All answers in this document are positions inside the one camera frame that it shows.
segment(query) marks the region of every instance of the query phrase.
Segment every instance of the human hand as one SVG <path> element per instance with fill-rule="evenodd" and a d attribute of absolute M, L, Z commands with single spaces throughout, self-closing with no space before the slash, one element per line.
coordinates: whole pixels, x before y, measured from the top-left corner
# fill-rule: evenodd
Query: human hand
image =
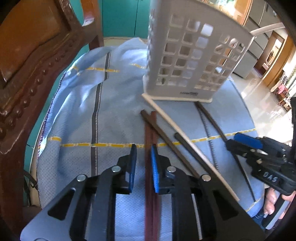
<path fill-rule="evenodd" d="M 285 201 L 292 202 L 292 200 L 295 197 L 295 194 L 296 194 L 296 191 L 294 191 L 290 196 L 282 195 L 281 197 Z M 267 191 L 266 200 L 265 200 L 264 208 L 263 208 L 264 209 L 264 214 L 273 214 L 273 212 L 274 212 L 274 204 L 275 203 L 276 203 L 276 193 L 275 193 L 275 190 L 273 188 L 269 188 L 268 191 Z M 288 210 L 289 206 L 280 215 L 279 219 L 282 219 L 285 216 L 286 211 Z"/>

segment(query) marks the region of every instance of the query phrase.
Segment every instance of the tiled floor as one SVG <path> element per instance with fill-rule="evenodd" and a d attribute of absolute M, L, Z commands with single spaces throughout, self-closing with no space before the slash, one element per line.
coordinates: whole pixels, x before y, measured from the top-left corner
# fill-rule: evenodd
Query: tiled floor
<path fill-rule="evenodd" d="M 126 40 L 128 39 L 105 39 L 105 45 L 120 45 Z M 258 135 L 267 136 L 279 142 L 292 140 L 291 111 L 287 113 L 284 108 L 278 106 L 277 98 L 261 83 L 257 72 L 252 70 L 246 79 L 236 74 L 232 74 L 231 77 L 245 100 Z"/>

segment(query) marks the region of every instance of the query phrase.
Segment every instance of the chair backrest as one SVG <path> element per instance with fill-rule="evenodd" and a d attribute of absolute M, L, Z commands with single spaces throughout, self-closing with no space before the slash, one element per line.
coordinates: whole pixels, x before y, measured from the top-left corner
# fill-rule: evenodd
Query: chair backrest
<path fill-rule="evenodd" d="M 29 134 L 57 76 L 84 45 L 104 45 L 98 0 L 81 5 L 82 26 L 69 0 L 20 0 L 0 25 L 0 215 L 16 234 Z"/>

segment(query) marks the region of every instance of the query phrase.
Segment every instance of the white utensil holder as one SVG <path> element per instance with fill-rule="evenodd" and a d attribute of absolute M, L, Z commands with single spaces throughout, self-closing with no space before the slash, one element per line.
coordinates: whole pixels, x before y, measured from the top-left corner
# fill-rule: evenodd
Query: white utensil holder
<path fill-rule="evenodd" d="M 152 0 L 144 92 L 156 100 L 211 102 L 254 36 L 197 0 Z"/>

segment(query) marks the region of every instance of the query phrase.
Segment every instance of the metal screw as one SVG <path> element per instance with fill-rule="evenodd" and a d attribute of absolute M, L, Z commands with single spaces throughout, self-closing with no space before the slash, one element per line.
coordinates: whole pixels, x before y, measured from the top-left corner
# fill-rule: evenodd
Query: metal screw
<path fill-rule="evenodd" d="M 121 167 L 120 167 L 120 166 L 113 166 L 113 167 L 111 168 L 111 170 L 112 170 L 112 172 L 120 172 Z"/>
<path fill-rule="evenodd" d="M 169 166 L 168 168 L 167 168 L 167 171 L 168 172 L 175 172 L 177 169 L 174 167 L 174 166 Z"/>
<path fill-rule="evenodd" d="M 80 174 L 76 177 L 77 181 L 83 182 L 86 179 L 86 175 Z"/>
<path fill-rule="evenodd" d="M 211 180 L 211 176 L 208 174 L 202 175 L 202 180 L 204 180 L 205 182 L 208 182 Z"/>

